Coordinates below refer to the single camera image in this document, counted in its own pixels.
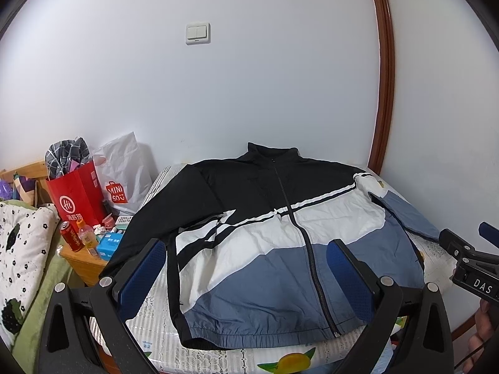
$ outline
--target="jacket collar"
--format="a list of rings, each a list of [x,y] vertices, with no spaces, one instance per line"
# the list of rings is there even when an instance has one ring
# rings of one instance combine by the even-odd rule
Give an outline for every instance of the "jacket collar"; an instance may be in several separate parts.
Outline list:
[[[301,160],[298,149],[276,149],[248,143],[248,152],[239,157],[240,161],[248,161],[259,165],[271,165],[272,163],[288,163]]]

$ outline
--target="black cable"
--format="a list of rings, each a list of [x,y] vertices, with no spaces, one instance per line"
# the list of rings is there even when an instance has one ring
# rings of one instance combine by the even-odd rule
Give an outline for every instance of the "black cable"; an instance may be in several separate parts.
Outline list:
[[[475,350],[473,350],[470,354],[468,354],[465,358],[463,358],[459,363],[457,363],[454,366],[454,370],[458,368],[461,364],[463,364],[468,358],[470,358],[472,355],[474,355],[476,352],[479,352],[481,349],[485,347],[485,345],[488,343],[488,340],[486,342],[483,342],[480,346],[478,346]]]

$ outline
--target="fruit print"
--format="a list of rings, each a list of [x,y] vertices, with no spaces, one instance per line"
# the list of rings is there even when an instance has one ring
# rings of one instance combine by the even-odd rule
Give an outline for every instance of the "fruit print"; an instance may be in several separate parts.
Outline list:
[[[5,250],[9,250],[11,247],[14,246],[14,243],[16,242],[16,237],[18,237],[18,233],[19,233],[19,224],[16,223],[14,229],[8,234],[7,247]]]
[[[273,374],[293,374],[309,368],[314,353],[315,348],[306,353],[290,353],[281,357],[278,362],[258,364],[258,367]]]
[[[15,335],[21,330],[23,318],[20,311],[21,301],[15,298],[8,300],[7,305],[2,309],[3,327]]]

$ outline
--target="purple cloth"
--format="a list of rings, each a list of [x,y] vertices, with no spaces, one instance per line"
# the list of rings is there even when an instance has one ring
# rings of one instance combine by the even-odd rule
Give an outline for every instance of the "purple cloth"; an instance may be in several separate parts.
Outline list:
[[[12,187],[5,180],[0,180],[0,201],[12,199]]]

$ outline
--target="wall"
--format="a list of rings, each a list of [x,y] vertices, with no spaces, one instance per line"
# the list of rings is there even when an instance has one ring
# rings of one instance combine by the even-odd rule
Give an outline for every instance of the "wall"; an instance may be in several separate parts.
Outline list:
[[[210,44],[185,44],[194,21],[210,21]],[[28,0],[0,57],[5,168],[60,139],[132,130],[153,168],[239,156],[248,141],[368,160],[373,0]]]
[[[478,250],[499,227],[499,52],[465,0],[390,0],[396,91],[381,176],[439,229]],[[451,327],[477,308],[458,287],[445,296]]]

